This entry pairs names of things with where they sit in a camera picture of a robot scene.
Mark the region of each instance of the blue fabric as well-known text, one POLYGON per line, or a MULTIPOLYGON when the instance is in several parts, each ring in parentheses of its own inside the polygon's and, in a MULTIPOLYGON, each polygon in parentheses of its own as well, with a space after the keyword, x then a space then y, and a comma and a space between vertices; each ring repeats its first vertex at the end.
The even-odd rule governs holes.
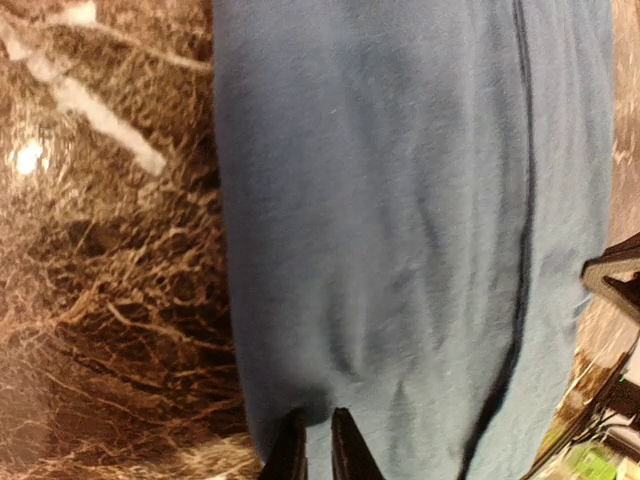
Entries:
POLYGON ((214 0, 234 337, 258 452, 348 407, 389 480, 512 480, 604 248, 609 2, 214 0))

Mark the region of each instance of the black seam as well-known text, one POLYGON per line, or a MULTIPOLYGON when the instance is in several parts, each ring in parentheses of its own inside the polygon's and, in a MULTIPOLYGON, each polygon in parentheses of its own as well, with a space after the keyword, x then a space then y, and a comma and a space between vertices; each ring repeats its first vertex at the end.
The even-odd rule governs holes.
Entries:
POLYGON ((535 180, 536 165, 533 152, 533 93, 531 87, 531 62, 529 58, 529 44, 527 41, 527 31, 522 10, 522 0, 513 0, 513 20, 516 27, 518 41, 518 53, 520 57, 520 74, 525 93, 526 122, 527 122, 527 148, 528 148, 528 168, 527 168, 527 208, 525 212, 525 223, 520 236, 520 262, 518 278, 518 297, 516 312, 513 318, 513 339, 505 361, 500 368, 498 377, 491 389, 473 432, 464 450, 462 469, 458 480, 465 480, 471 462, 478 449, 480 439, 486 432, 491 420, 495 417, 504 403, 508 391, 509 383, 518 363, 522 350, 522 337, 524 335, 524 320, 527 313, 527 304, 530 291, 530 271, 531 271, 531 242, 533 227, 533 212, 535 205, 535 180))

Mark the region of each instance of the marble floor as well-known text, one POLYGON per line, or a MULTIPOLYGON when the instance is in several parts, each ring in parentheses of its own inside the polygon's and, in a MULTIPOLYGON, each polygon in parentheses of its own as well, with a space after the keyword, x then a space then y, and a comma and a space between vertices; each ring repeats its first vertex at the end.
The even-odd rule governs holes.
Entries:
MULTIPOLYGON (((259 467, 230 338, 210 5, 0 0, 0 480, 259 467)), ((640 31, 634 0, 614 5, 611 242, 640 230, 640 31)), ((555 431, 635 333, 593 304, 555 431)))

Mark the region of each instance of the brown marble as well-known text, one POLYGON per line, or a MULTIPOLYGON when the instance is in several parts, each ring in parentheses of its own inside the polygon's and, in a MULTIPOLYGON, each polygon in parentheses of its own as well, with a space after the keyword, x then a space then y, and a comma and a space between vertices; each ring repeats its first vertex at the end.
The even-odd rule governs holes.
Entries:
MULTIPOLYGON (((616 109, 610 245, 640 231, 639 13, 637 0, 613 0, 616 109)), ((637 334, 635 324, 615 307, 600 299, 593 302, 580 322, 569 388, 541 454, 591 402, 637 334)))
POLYGON ((0 479, 256 471, 209 6, 0 1, 0 479))

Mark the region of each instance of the green object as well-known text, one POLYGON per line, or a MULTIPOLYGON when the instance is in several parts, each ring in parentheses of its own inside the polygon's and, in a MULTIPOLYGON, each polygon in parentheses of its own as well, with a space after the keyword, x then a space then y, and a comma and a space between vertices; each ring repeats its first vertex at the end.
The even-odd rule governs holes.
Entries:
POLYGON ((590 445, 576 447, 567 461, 569 467, 585 480, 615 480, 616 467, 590 445))

